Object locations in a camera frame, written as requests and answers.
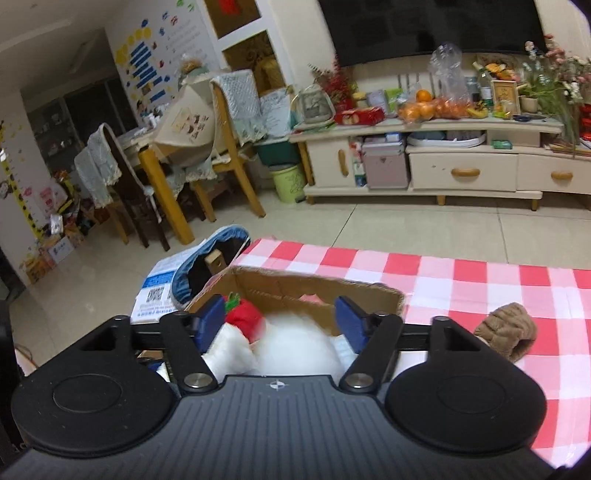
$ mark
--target vase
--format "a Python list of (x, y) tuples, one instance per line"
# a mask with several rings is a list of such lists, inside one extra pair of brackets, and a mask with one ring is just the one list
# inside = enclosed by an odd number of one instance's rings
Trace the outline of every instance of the vase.
[(521, 111), (525, 113), (538, 113), (539, 102), (537, 98), (529, 98), (524, 95), (519, 97), (519, 103), (521, 104)]

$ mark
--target brown knit hat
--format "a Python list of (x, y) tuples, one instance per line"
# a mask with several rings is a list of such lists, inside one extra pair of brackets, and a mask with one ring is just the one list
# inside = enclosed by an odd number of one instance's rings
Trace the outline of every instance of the brown knit hat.
[(515, 363), (530, 351), (538, 336), (538, 327), (522, 305), (510, 303), (486, 317), (476, 327), (474, 335)]

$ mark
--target television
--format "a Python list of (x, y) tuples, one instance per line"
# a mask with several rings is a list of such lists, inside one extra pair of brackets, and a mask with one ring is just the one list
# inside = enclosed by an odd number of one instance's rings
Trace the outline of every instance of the television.
[(534, 0), (319, 0), (341, 66), (431, 54), (442, 43), (464, 52), (525, 54), (544, 49)]

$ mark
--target green container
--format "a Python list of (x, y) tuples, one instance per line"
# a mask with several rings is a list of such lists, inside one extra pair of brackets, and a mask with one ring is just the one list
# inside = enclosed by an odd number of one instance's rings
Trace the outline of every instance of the green container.
[(277, 165), (297, 165), (301, 162), (296, 144), (289, 143), (287, 137), (272, 138), (255, 144), (261, 163), (266, 167)]
[(295, 203), (296, 200), (304, 197), (306, 178), (302, 173), (301, 164), (275, 166), (270, 170), (277, 195), (283, 203)]

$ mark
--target qr code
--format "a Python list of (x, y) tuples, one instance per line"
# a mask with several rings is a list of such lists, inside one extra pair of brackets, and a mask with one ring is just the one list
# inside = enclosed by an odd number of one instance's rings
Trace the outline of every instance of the qr code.
[(150, 292), (148, 292), (148, 300), (147, 303), (151, 301), (160, 301), (162, 299), (162, 294), (164, 292), (164, 287), (152, 288)]

